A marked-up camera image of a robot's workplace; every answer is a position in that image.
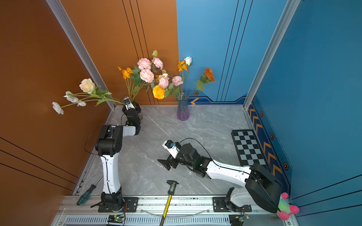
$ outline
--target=pink peony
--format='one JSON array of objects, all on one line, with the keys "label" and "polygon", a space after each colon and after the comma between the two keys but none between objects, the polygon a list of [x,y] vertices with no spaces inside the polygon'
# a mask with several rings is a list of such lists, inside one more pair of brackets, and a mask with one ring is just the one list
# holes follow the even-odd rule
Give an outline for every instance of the pink peony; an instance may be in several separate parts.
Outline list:
[{"label": "pink peony", "polygon": [[139,73],[139,77],[145,82],[151,83],[155,75],[149,69],[142,69]]},{"label": "pink peony", "polygon": [[160,68],[161,70],[163,69],[163,63],[158,57],[153,59],[153,63],[156,67]]},{"label": "pink peony", "polygon": [[151,69],[151,61],[149,61],[149,59],[147,59],[147,58],[139,59],[137,64],[138,64],[138,68],[140,70],[142,70],[142,69]]},{"label": "pink peony", "polygon": [[159,87],[161,87],[162,89],[165,89],[168,87],[168,77],[159,79]]},{"label": "pink peony", "polygon": [[173,77],[172,82],[174,86],[179,86],[183,83],[182,78],[178,75]]}]

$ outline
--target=black and white checkered board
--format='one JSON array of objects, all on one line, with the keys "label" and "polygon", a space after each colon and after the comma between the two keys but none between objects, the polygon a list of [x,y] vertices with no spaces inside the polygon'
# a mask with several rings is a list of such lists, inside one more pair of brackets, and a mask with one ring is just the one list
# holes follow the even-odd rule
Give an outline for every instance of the black and white checkered board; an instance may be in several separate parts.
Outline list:
[{"label": "black and white checkered board", "polygon": [[254,130],[233,130],[231,136],[239,157],[240,166],[252,166],[256,162],[269,170],[265,155],[256,139]]}]

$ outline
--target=robotic arm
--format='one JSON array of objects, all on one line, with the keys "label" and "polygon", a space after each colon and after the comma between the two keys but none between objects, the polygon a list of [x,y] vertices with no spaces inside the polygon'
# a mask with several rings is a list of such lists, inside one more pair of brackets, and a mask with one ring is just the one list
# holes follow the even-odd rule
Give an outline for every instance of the robotic arm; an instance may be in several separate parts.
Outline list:
[{"label": "robotic arm", "polygon": [[103,167],[103,192],[98,212],[119,212],[123,205],[122,188],[118,178],[118,155],[122,148],[124,136],[138,135],[141,120],[138,113],[139,105],[134,106],[128,98],[124,99],[125,106],[122,111],[127,116],[127,123],[123,125],[104,125],[96,142],[96,150]]},{"label": "robotic arm", "polygon": [[282,193],[282,183],[260,164],[232,166],[201,156],[191,144],[180,145],[172,140],[163,147],[170,153],[166,160],[158,161],[167,169],[175,169],[180,163],[186,165],[200,177],[221,179],[243,188],[230,188],[225,203],[230,211],[239,212],[243,205],[258,205],[266,211],[276,213]]}]

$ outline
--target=blue wall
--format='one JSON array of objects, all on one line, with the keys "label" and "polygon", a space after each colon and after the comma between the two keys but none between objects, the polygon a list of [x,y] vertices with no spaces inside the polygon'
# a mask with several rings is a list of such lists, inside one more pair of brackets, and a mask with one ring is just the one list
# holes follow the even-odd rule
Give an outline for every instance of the blue wall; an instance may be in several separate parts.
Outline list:
[{"label": "blue wall", "polygon": [[361,11],[361,1],[301,1],[256,95],[290,160],[302,226],[360,224],[361,206],[334,209],[362,203],[362,176],[348,180],[362,174]]},{"label": "blue wall", "polygon": [[212,101],[236,101],[246,95],[286,2],[177,0],[180,60],[193,58],[189,89],[209,67],[216,81],[203,93]]}]

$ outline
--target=green screwdriver handle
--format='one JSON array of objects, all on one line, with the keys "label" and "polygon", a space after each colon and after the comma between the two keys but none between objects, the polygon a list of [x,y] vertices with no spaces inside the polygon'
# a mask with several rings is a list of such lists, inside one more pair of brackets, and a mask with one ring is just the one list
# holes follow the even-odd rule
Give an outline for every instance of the green screwdriver handle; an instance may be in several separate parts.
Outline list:
[{"label": "green screwdriver handle", "polygon": [[79,198],[77,205],[83,204],[87,200],[88,196],[91,194],[93,189],[95,189],[95,188],[96,188],[96,186],[92,184],[90,186],[90,188]]}]

